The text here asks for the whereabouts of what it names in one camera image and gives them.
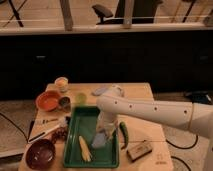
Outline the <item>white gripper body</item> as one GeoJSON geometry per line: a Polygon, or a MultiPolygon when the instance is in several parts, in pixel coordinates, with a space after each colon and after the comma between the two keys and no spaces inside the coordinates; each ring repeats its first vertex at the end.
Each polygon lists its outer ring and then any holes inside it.
{"type": "Polygon", "coordinates": [[[108,138],[112,137],[112,134],[118,126],[118,117],[114,114],[100,112],[97,118],[96,132],[104,132],[108,138]]]}

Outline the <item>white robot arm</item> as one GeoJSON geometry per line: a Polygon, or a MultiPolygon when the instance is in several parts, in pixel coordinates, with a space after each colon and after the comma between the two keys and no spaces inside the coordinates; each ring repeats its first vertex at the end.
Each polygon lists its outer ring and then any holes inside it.
{"type": "Polygon", "coordinates": [[[124,97],[113,85],[97,98],[100,110],[96,129],[108,136],[115,130],[117,115],[128,115],[198,134],[210,140],[203,171],[213,171],[213,105],[192,102],[143,101],[124,97]]]}

